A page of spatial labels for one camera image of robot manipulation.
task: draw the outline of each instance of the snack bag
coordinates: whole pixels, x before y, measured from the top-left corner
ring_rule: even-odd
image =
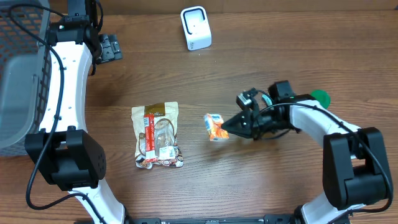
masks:
[[[150,169],[153,164],[170,167],[183,165],[177,146],[177,118],[177,102],[131,108],[138,167]]]
[[[229,139],[228,132],[221,128],[221,125],[224,123],[221,115],[206,114],[204,119],[210,141],[224,141]]]

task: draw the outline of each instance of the red label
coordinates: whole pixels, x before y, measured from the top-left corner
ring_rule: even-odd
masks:
[[[153,114],[144,115],[146,161],[156,162],[155,155],[155,116]]]

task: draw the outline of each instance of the green object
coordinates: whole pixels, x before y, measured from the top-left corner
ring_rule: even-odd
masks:
[[[262,100],[266,103],[267,106],[272,105],[272,100],[267,95],[262,95]]]
[[[318,100],[324,109],[328,109],[330,105],[330,96],[325,90],[314,90],[312,91],[311,96]]]

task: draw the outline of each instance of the small candy wrapper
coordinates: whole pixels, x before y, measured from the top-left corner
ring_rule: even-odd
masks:
[[[210,141],[225,141],[229,139],[228,132],[221,128],[221,125],[224,123],[221,115],[206,114],[204,119]]]
[[[170,167],[183,165],[177,146],[177,118],[177,102],[131,108],[138,167],[150,169],[153,164]]]

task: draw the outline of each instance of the orange wrapper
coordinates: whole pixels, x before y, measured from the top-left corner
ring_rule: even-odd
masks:
[[[224,123],[221,115],[206,114],[204,119],[210,141],[224,141],[229,139],[228,132],[221,128],[221,125]]]

